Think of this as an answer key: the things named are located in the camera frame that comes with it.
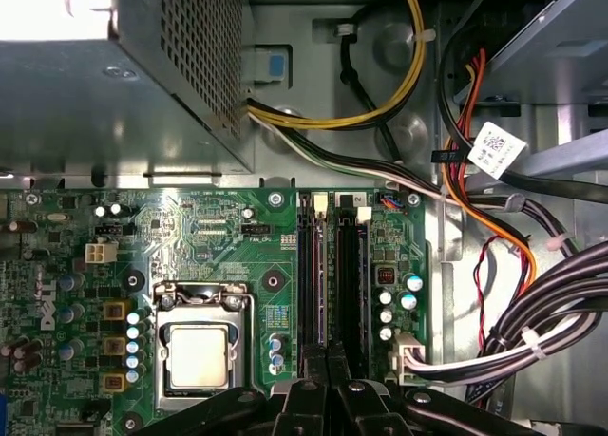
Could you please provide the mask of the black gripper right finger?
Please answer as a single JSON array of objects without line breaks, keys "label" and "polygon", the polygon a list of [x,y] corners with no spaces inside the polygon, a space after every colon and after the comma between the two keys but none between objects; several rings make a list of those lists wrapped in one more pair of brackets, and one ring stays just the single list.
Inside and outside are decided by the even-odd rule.
[{"label": "black gripper right finger", "polygon": [[393,397],[382,384],[351,375],[341,343],[329,345],[329,379],[346,435],[535,435],[434,389],[408,389]]}]

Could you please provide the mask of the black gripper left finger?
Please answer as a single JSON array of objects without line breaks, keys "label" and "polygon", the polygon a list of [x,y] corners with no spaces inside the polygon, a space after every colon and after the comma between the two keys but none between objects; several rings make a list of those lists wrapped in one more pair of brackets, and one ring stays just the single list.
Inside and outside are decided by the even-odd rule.
[{"label": "black gripper left finger", "polygon": [[327,349],[309,344],[302,375],[275,384],[269,397],[254,389],[228,389],[137,430],[137,435],[321,435],[329,379]]}]

